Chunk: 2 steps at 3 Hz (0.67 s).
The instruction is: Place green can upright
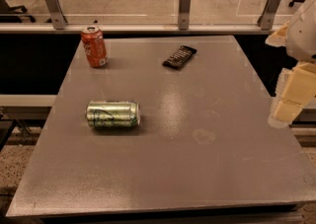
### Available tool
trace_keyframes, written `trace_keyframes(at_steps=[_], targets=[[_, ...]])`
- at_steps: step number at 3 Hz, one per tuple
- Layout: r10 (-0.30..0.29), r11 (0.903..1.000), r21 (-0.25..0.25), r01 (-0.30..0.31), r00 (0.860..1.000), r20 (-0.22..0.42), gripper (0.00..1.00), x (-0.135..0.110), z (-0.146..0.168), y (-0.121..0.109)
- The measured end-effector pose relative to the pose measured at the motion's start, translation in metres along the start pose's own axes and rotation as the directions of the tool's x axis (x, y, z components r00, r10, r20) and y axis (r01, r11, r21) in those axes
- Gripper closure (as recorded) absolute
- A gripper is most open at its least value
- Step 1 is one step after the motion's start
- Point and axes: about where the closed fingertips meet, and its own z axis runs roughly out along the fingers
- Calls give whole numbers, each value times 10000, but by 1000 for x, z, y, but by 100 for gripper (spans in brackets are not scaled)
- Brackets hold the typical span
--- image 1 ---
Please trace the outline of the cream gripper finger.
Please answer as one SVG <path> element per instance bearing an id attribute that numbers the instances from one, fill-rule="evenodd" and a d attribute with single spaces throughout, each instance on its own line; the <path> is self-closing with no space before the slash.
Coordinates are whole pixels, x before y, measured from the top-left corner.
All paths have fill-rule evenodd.
<path id="1" fill-rule="evenodd" d="M 268 124 L 273 128 L 287 127 L 315 96 L 315 64 L 299 61 L 292 69 L 283 68 L 278 75 Z"/>
<path id="2" fill-rule="evenodd" d="M 289 22 L 284 23 L 275 32 L 273 32 L 266 38 L 265 43 L 273 47 L 285 46 L 288 26 Z"/>

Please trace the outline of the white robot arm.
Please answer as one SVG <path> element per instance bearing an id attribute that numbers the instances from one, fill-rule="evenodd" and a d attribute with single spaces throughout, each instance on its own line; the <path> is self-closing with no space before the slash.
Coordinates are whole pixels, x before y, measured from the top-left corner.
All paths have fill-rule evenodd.
<path id="1" fill-rule="evenodd" d="M 287 55 L 297 60 L 292 69 L 281 69 L 268 117 L 271 127 L 285 128 L 316 96 L 316 0 L 305 0 L 266 44 L 284 46 Z"/>

